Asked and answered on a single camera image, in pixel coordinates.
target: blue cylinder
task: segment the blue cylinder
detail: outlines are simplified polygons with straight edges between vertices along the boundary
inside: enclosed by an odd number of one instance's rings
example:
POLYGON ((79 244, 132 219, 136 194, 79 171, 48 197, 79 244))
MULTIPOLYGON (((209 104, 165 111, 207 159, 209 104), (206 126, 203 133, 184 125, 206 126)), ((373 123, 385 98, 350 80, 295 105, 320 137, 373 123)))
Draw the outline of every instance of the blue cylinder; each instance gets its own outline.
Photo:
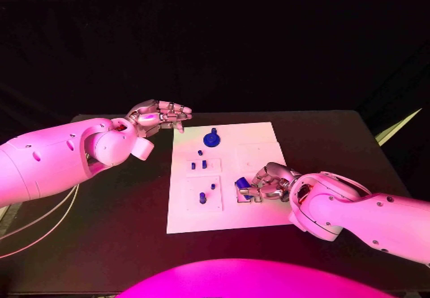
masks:
POLYGON ((201 204, 206 202, 206 196, 204 196, 204 193, 203 192, 198 193, 198 202, 201 204))
POLYGON ((220 138, 216 135, 216 129, 211 128, 210 133, 207 133, 203 137, 203 143, 207 147, 214 147, 219 145, 219 142, 220 142, 220 138))
MULTIPOLYGON (((237 186, 237 189, 250 187, 250 186, 249 186, 249 183, 248 183, 248 181, 245 180, 243 177, 240 177, 240 178, 235 181, 235 185, 237 186)), ((249 200, 249 199, 252 198, 252 196, 243 196, 243 198, 245 198, 246 200, 249 200)))

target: black table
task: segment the black table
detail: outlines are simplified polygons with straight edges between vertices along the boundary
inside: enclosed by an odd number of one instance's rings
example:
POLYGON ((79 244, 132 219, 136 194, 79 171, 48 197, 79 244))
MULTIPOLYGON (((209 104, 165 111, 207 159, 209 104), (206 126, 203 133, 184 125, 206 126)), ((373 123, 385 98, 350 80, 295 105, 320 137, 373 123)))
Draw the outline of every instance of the black table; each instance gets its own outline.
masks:
MULTIPOLYGON (((92 117, 119 116, 79 115, 73 120, 92 117)), ((372 192, 408 196, 353 111, 193 114, 184 126, 265 121, 272 123, 284 159, 297 171, 330 171, 372 192)), ((53 233, 0 260, 0 280, 9 293, 116 293, 162 270, 216 258, 299 264, 385 291, 430 290, 428 268, 370 249, 346 230, 334 242, 317 239, 292 225, 167 235, 171 138, 171 131, 162 130, 149 138, 154 150, 147 161, 129 156, 80 184, 74 206, 53 233)), ((64 193, 25 202, 9 230, 37 218, 64 193)), ((2 241, 1 254, 46 232, 64 208, 2 241)))

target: robotic hand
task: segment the robotic hand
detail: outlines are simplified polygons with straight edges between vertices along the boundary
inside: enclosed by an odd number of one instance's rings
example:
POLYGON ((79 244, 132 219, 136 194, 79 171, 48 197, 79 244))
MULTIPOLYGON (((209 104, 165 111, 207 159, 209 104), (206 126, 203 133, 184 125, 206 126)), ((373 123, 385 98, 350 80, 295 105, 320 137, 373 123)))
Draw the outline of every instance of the robotic hand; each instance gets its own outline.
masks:
POLYGON ((288 220, 317 238, 333 241, 346 228, 373 249, 430 267, 430 202, 372 194, 336 174, 299 175, 276 163, 266 164, 239 193, 289 200, 288 220))
POLYGON ((160 129, 183 132, 190 108, 148 100, 123 118, 93 118, 25 133, 0 145, 0 207, 64 191, 132 154, 145 160, 160 129))

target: white cable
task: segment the white cable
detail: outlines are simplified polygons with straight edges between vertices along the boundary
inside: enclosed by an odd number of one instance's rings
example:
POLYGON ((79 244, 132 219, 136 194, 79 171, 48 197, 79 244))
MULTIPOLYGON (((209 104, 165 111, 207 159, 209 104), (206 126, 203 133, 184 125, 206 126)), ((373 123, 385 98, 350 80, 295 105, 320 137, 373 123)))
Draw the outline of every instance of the white cable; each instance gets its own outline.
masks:
POLYGON ((61 201, 57 203, 57 205, 51 208, 51 210, 43 215, 40 216, 35 220, 33 220, 27 225, 24 225, 21 228, 18 228, 17 230, 14 230, 12 232, 7 233, 4 236, 0 237, 0 240, 2 240, 4 238, 7 238, 8 236, 11 236, 14 233, 17 233, 18 231, 21 231, 24 228, 27 228, 30 225, 35 224, 54 210, 56 208, 59 208, 59 206, 61 206, 61 203, 67 200, 73 190, 76 189, 76 186, 73 186, 72 190, 69 191, 67 196, 61 199, 61 201))
POLYGON ((60 224, 60 222, 61 222, 61 220, 64 219, 64 216, 67 215, 67 213, 69 213, 69 210, 70 210, 70 208, 72 208, 72 205, 73 205, 73 202, 74 202, 74 199, 76 199, 76 194, 77 194, 77 189, 79 189, 79 185, 76 185, 73 188, 72 188, 72 191, 73 191, 73 189, 76 190, 74 191, 74 195, 73 195, 73 199, 72 199, 72 202, 69 203, 69 208, 67 208, 67 210, 64 211, 64 215, 61 216, 61 218, 60 218, 60 220, 57 221, 57 223, 56 223, 56 225, 51 227, 51 229, 46 232, 46 234, 35 240, 35 241, 33 241, 27 246, 24 246, 21 249, 18 249, 18 250, 15 250, 14 252, 11 252, 11 253, 8 253, 7 255, 2 255, 2 256, 0 256, 0 259, 1 258, 4 258, 4 257, 7 257, 7 256, 11 256, 11 255, 14 255, 15 253, 18 253, 20 251, 22 251, 22 250, 25 250, 28 247, 31 247, 50 233, 51 233, 51 231, 54 230, 54 228, 57 227, 57 225, 60 224))

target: robotic arm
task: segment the robotic arm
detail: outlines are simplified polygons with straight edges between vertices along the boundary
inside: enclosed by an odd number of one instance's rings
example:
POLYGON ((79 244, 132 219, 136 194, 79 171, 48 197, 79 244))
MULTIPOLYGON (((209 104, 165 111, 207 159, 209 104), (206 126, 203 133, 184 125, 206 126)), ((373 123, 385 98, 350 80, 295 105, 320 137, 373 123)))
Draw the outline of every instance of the robotic arm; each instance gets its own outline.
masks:
POLYGON ((50 196, 116 166, 145 160, 160 129, 183 132, 190 109, 148 100, 123 118, 95 118, 25 133, 0 145, 0 207, 50 196))
POLYGON ((430 266, 430 202, 372 194, 336 174, 299 175, 276 163, 250 183, 239 193, 289 200, 289 221, 301 231, 333 241, 346 228, 372 248, 430 266))

